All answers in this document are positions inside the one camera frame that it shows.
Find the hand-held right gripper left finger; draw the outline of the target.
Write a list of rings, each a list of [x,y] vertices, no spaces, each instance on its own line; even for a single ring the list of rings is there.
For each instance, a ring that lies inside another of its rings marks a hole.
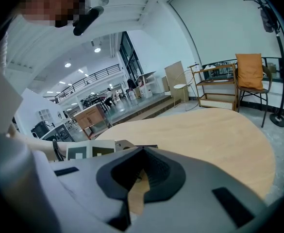
[[[128,190],[116,182],[113,167],[125,168],[121,178],[133,181],[129,170],[142,148],[101,157],[48,164],[48,200],[60,231],[144,231],[142,218],[130,220]]]

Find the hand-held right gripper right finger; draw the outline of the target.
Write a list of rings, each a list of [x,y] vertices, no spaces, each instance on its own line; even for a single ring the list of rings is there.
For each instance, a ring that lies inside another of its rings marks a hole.
[[[255,192],[209,162],[141,148],[129,164],[150,190],[128,233],[259,233],[269,216]]]

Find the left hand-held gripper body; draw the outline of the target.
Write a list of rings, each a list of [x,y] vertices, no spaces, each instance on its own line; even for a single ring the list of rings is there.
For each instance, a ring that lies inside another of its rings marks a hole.
[[[67,145],[66,160],[97,157],[134,147],[135,145],[127,140],[87,140],[78,143],[71,142]]]

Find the person's left forearm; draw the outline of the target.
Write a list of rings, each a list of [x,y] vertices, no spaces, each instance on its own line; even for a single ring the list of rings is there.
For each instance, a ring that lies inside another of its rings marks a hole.
[[[21,134],[16,130],[13,123],[10,124],[7,133],[9,134],[10,138],[16,139],[26,144],[30,150],[39,150],[44,152],[49,161],[57,160],[56,154],[53,149],[53,143],[51,141],[41,140]]]

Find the light wooden oval table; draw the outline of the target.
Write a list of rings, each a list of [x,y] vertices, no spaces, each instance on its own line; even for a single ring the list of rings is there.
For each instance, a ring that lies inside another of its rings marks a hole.
[[[200,109],[182,114],[125,122],[101,139],[156,144],[158,149],[207,161],[245,184],[260,199],[275,175],[272,147],[249,119],[227,109]]]

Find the wooden cabinet with white top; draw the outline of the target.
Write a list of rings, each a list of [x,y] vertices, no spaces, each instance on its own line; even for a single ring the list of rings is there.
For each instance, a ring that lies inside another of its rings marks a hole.
[[[74,119],[89,140],[93,139],[96,136],[99,136],[104,131],[112,127],[112,124],[107,119],[99,103],[91,105],[90,107],[75,114]],[[105,127],[96,133],[92,132],[91,127],[101,122],[104,123]]]

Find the black stand with white top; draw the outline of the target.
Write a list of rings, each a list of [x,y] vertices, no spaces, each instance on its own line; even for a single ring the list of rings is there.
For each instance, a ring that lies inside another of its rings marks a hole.
[[[55,126],[53,123],[49,124],[47,121],[43,120],[31,129],[31,133],[33,137],[46,141],[52,141],[54,139],[60,142],[75,141],[63,123]]]

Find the black balcony railing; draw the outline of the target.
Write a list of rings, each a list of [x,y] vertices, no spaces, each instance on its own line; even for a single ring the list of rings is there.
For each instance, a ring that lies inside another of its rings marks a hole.
[[[122,71],[119,67],[119,64],[107,67],[103,70],[95,72],[91,75],[86,76],[85,78],[69,85],[63,91],[56,93],[53,96],[43,96],[44,98],[59,103],[64,99],[68,98],[70,95],[74,94],[75,92],[79,92],[83,90],[85,87],[90,86],[91,84],[103,81],[103,79],[111,77],[112,75],[118,74]]]

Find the wooden shelf rack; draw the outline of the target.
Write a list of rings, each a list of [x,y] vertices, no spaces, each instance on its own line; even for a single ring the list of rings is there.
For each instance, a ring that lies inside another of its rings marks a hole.
[[[236,110],[238,95],[234,63],[204,69],[194,64],[188,69],[193,75],[200,107]]]

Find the small white table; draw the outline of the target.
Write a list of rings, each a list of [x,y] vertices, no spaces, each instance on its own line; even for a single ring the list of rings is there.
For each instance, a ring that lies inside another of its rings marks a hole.
[[[153,96],[151,86],[157,85],[157,80],[154,77],[154,73],[155,71],[139,75],[135,80],[141,96],[146,99]]]

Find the black coat rack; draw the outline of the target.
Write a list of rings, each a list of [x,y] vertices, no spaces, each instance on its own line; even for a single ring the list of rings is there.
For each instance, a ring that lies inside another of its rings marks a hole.
[[[253,2],[257,3],[259,5],[258,6],[259,10],[263,9],[264,7],[269,7],[270,9],[272,9],[272,7],[270,6],[271,4],[268,2],[268,0],[243,0],[243,1],[253,1]],[[284,37],[284,30],[282,28],[281,22],[279,21],[278,17],[277,17],[277,20],[278,20],[278,30],[274,31],[274,33],[276,35],[277,43],[278,43],[279,50],[280,50],[280,55],[281,55],[280,60],[282,61],[282,64],[283,64],[282,65],[283,90],[282,90],[282,98],[281,98],[280,108],[278,109],[278,111],[276,113],[272,113],[269,116],[269,119],[271,120],[271,122],[274,125],[276,125],[280,128],[284,128],[284,117],[283,117],[283,111],[284,111],[284,47],[283,47],[281,36],[280,36],[280,32],[282,32],[283,37]]]

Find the black metal chair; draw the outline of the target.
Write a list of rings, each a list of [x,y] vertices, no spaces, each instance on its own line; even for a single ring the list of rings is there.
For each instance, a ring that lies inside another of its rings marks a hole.
[[[265,124],[265,119],[266,119],[267,109],[268,109],[268,93],[270,92],[271,85],[272,85],[272,74],[270,70],[266,66],[262,65],[262,71],[263,71],[263,74],[265,74],[268,79],[268,89],[263,88],[262,90],[258,90],[254,88],[241,87],[239,86],[238,81],[236,79],[236,87],[239,92],[238,100],[237,100],[237,112],[239,112],[240,110],[241,101],[243,100],[244,97],[255,96],[259,98],[260,99],[260,110],[262,111],[263,108],[265,109],[261,128],[263,128]]]

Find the light wooden board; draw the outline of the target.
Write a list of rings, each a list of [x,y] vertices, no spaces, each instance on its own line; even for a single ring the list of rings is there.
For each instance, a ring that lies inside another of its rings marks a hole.
[[[184,93],[182,89],[175,89],[178,84],[185,84],[184,69],[181,61],[178,61],[165,68],[167,82],[171,91],[171,96],[176,100],[184,101]]]

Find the orange cushion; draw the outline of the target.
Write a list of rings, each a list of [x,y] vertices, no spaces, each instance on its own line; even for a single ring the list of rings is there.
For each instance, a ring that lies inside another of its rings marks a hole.
[[[236,54],[237,81],[240,87],[262,90],[263,63],[260,53]]]

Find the person's white shirt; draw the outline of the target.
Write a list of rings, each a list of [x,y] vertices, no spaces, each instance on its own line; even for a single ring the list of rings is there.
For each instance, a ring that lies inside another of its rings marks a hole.
[[[8,48],[8,32],[5,32],[0,39],[0,70],[2,73],[6,69],[6,57]]]

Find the grey hanging bag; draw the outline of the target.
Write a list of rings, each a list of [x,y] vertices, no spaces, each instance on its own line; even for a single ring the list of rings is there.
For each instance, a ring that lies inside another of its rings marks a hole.
[[[264,7],[260,10],[260,15],[266,32],[272,33],[278,30],[278,20],[272,9]]]

